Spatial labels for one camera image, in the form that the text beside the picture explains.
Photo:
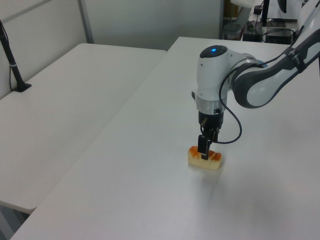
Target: cable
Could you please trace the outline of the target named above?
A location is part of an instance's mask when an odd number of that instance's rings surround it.
[[[11,66],[9,66],[9,86],[10,86],[10,91],[12,92],[12,86],[11,86]]]
[[[277,33],[277,32],[282,32],[282,31],[291,31],[292,35],[294,35],[296,32],[293,31],[292,29],[289,28],[282,28],[282,29],[272,29],[270,31],[267,31],[266,33],[262,34],[262,36],[264,35],[268,35],[268,34],[273,34],[273,33]]]
[[[2,24],[1,21],[0,21],[0,27],[3,29],[3,32],[5,34],[5,38],[6,38],[7,42],[8,42],[8,44],[9,44],[8,34],[7,34],[6,29],[5,29],[5,27],[4,27],[4,25]],[[10,91],[12,92],[13,90],[12,90],[12,86],[11,86],[11,66],[10,65],[9,65],[9,87],[10,87]]]
[[[222,100],[222,97],[221,97],[221,91],[222,91],[222,87],[223,85],[225,84],[226,80],[229,78],[229,76],[234,72],[238,70],[238,67],[236,67],[235,69],[233,69],[232,71],[230,71],[226,76],[225,78],[223,79],[222,83],[221,83],[221,86],[220,86],[220,89],[219,89],[219,100],[221,102],[221,104],[224,106],[224,108],[234,117],[234,119],[237,121],[237,123],[239,124],[239,135],[231,140],[231,141],[211,141],[212,143],[215,143],[215,144],[231,144],[231,143],[234,143],[235,141],[237,141],[241,135],[242,135],[242,125],[241,125],[241,122],[240,120],[237,118],[237,116],[230,110],[230,108],[227,107],[227,105],[224,103],[224,101]]]

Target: table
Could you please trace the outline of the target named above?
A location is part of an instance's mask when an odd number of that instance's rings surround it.
[[[0,204],[31,213],[165,51],[80,44],[0,101]]]
[[[314,62],[268,105],[228,105],[243,126],[217,171],[188,165],[197,144],[200,52],[225,45],[263,61],[282,45],[180,37],[12,240],[316,239],[320,78]],[[225,114],[220,140],[238,135]]]
[[[255,6],[260,6],[262,2],[263,2],[263,0],[254,0],[254,4],[253,4],[253,6],[251,8],[250,15],[249,15],[249,18],[248,18],[249,22],[256,22],[257,19],[259,21],[259,19],[261,18],[261,14],[259,16],[257,16],[257,15],[255,15],[253,13],[254,13],[254,7]],[[283,27],[271,27],[271,26],[265,27],[265,26],[263,26],[262,27],[262,34],[265,34],[267,32],[267,30],[271,31],[273,29],[280,29],[280,28],[283,28]],[[299,25],[298,25],[297,22],[294,22],[294,21],[286,21],[284,28],[296,31],[296,30],[299,29]]]

